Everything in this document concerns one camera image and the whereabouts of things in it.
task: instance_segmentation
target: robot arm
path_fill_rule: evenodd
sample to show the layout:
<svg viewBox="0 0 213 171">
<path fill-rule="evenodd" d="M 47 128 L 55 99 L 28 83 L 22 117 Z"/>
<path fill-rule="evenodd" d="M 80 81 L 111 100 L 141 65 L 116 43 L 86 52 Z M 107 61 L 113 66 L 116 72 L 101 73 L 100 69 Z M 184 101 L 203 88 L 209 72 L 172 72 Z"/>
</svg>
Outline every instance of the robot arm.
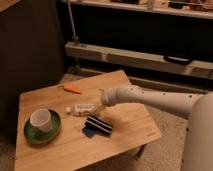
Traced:
<svg viewBox="0 0 213 171">
<path fill-rule="evenodd" d="M 119 103 L 143 103 L 186 118 L 196 101 L 203 95 L 144 91 L 136 85 L 122 85 L 103 91 L 101 102 L 105 106 Z"/>
<path fill-rule="evenodd" d="M 103 91 L 104 106 L 119 103 L 143 103 L 187 117 L 182 171 L 213 170 L 213 93 L 206 95 L 144 91 L 135 85 L 123 85 Z"/>
</svg>

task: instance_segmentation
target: white cup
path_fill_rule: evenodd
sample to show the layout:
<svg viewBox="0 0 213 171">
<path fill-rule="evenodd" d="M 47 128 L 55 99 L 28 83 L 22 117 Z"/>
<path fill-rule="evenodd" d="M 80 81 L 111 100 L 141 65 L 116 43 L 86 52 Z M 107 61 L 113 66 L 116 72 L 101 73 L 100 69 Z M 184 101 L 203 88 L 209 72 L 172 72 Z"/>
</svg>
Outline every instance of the white cup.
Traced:
<svg viewBox="0 0 213 171">
<path fill-rule="evenodd" d="M 53 128 L 51 113 L 48 109 L 34 111 L 30 116 L 30 123 L 33 127 L 45 133 Z"/>
</svg>

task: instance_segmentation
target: white object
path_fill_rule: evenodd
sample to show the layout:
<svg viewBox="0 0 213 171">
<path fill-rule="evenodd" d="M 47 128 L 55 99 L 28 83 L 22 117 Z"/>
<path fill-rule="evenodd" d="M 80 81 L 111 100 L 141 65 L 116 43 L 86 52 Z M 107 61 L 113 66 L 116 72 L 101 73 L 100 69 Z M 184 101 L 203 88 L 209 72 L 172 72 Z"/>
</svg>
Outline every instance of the white object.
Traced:
<svg viewBox="0 0 213 171">
<path fill-rule="evenodd" d="M 35 128 L 46 133 L 53 127 L 51 113 L 48 109 L 38 109 L 34 111 L 30 116 L 30 123 Z"/>
<path fill-rule="evenodd" d="M 213 93 L 202 95 L 144 91 L 138 86 L 123 85 L 104 90 L 101 102 L 105 106 L 144 103 L 182 117 L 189 117 L 181 170 L 213 170 Z"/>
<path fill-rule="evenodd" d="M 92 103 L 76 104 L 73 107 L 66 108 L 66 112 L 74 116 L 93 115 L 96 110 L 96 105 Z"/>
<path fill-rule="evenodd" d="M 65 45 L 65 50 L 67 56 L 79 59 L 108 62 L 129 67 L 151 69 L 154 71 L 192 76 L 202 79 L 208 79 L 211 69 L 213 68 L 213 63 L 210 62 L 194 60 L 188 65 L 178 65 L 175 63 L 168 63 L 164 60 L 163 55 L 142 53 L 137 51 L 109 48 L 105 46 L 96 46 L 83 43 L 80 43 L 79 46 L 76 46 L 75 42 L 68 42 Z"/>
</svg>

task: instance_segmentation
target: wooden table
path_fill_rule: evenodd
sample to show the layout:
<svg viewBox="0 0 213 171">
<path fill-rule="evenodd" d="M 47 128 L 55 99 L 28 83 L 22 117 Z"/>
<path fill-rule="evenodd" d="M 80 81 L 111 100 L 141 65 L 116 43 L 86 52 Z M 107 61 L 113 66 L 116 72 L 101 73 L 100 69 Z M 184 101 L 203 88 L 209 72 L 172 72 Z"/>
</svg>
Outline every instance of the wooden table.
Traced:
<svg viewBox="0 0 213 171">
<path fill-rule="evenodd" d="M 107 138 L 82 133 L 85 117 L 65 113 L 65 108 L 77 103 L 99 103 L 99 89 L 130 84 L 123 71 L 116 71 L 72 82 L 82 95 L 66 92 L 60 85 L 51 86 L 20 96 L 17 128 L 16 171 L 70 171 L 96 163 L 130 149 L 145 145 L 161 137 L 149 112 L 142 104 L 119 104 L 106 108 L 101 119 L 113 125 Z M 59 135 L 46 145 L 29 145 L 23 127 L 30 114 L 39 108 L 49 108 L 60 114 L 62 128 Z"/>
</svg>

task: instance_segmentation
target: table leg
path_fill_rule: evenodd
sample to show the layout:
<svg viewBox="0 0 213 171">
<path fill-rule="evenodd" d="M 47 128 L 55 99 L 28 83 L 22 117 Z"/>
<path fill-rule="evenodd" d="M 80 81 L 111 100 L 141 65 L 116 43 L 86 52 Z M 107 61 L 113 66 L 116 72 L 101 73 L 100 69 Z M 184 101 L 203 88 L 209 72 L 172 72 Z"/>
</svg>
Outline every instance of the table leg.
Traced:
<svg viewBox="0 0 213 171">
<path fill-rule="evenodd" d="M 141 157 L 141 155 L 142 155 L 142 153 L 143 153 L 145 147 L 146 147 L 146 145 L 140 146 L 140 148 L 139 148 L 137 154 L 135 155 L 135 156 L 137 157 L 137 159 Z"/>
</svg>

